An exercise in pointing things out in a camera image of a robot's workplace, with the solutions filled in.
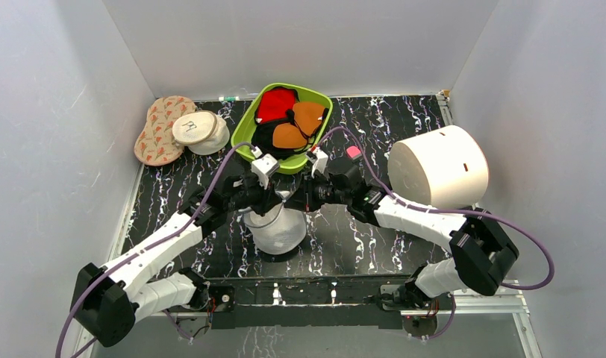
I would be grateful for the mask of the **white mesh laundry bag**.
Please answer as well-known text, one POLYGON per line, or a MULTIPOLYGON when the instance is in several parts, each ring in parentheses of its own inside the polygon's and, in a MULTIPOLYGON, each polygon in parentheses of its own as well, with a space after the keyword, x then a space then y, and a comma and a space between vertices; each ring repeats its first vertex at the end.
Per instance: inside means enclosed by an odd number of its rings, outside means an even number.
POLYGON ((281 202, 263 216, 250 207, 242 210, 243 222, 251 231, 258 250, 270 255, 286 254, 306 237, 304 213, 284 206, 292 194, 291 191, 278 190, 281 202))

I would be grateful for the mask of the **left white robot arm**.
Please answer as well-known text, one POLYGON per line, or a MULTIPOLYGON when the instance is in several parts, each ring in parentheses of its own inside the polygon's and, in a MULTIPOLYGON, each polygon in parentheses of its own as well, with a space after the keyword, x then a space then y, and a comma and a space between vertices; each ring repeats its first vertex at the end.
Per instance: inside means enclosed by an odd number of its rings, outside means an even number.
POLYGON ((73 318, 108 348, 154 313, 173 307, 206 310, 214 301, 207 278, 191 268, 161 280, 154 276, 223 226, 233 212, 253 209, 264 214, 289 195, 273 182, 262 186, 253 173, 214 178, 208 188, 194 187, 169 220, 140 244, 102 266, 90 263, 79 271, 73 318))

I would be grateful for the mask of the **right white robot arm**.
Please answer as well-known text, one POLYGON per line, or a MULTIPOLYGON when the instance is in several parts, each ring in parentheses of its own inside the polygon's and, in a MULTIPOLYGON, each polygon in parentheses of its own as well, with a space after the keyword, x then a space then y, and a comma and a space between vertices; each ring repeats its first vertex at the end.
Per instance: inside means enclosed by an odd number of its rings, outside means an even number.
POLYGON ((367 183, 356 169, 328 176, 307 173, 285 200, 287 208, 302 212, 326 204, 342 204, 359 222, 402 231, 449 252, 447 260, 418 268, 399 290, 400 297, 417 309, 459 289, 496 294, 519 256, 509 236, 486 211, 438 213, 392 197, 367 183))

